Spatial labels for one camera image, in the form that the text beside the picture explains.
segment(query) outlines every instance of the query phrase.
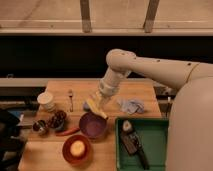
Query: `food item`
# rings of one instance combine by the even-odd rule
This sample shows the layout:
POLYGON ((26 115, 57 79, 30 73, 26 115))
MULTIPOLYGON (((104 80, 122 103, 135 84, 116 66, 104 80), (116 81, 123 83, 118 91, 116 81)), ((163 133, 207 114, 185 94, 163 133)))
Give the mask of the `food item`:
POLYGON ((55 135, 56 136, 66 136, 66 135, 71 135, 74 134, 76 132, 78 132, 80 130, 80 128, 78 126, 74 126, 66 131, 63 132, 57 132, 55 135))
POLYGON ((77 140, 72 143, 70 147, 70 153, 74 157, 82 157, 86 151, 86 147, 83 141, 77 140))
POLYGON ((48 121, 47 125, 50 128, 59 127, 66 119, 67 114, 63 110, 58 110, 54 116, 52 116, 48 121))

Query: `white cloth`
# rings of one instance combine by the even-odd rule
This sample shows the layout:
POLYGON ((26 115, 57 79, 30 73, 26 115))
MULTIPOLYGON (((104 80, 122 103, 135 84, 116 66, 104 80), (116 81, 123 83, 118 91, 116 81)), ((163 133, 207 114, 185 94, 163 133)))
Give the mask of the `white cloth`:
POLYGON ((118 104, 121 106, 121 111, 133 114, 133 113, 144 113, 144 103, 138 99, 118 99, 118 104))

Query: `cup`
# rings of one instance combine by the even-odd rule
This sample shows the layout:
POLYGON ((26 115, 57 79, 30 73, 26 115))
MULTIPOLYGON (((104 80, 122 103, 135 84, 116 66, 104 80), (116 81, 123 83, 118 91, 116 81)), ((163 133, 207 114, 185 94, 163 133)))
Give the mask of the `cup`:
POLYGON ((43 92, 39 94, 37 101, 47 112, 52 112, 55 110, 52 93, 43 92))

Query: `green tray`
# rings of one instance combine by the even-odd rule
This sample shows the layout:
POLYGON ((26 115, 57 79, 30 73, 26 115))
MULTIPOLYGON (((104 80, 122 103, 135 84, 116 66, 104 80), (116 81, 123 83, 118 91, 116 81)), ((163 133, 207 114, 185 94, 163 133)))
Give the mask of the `green tray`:
POLYGON ((117 118, 116 125, 116 165, 118 171, 144 170, 137 155, 129 156, 119 138, 123 121, 128 119, 134 126, 150 165, 150 171, 164 171, 166 160, 168 120, 117 118))

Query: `yellow sponge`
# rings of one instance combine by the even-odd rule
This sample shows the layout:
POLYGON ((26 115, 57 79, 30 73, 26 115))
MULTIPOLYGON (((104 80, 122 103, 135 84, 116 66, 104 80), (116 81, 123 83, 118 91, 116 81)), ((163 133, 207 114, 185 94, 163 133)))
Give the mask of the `yellow sponge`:
POLYGON ((92 98, 88 98, 86 100, 88 106, 90 107, 90 109, 92 110, 92 112, 96 115, 101 116, 104 119, 107 119, 108 116, 104 113, 104 111, 101 109, 100 107, 100 97, 96 94, 96 98, 93 96, 92 98))

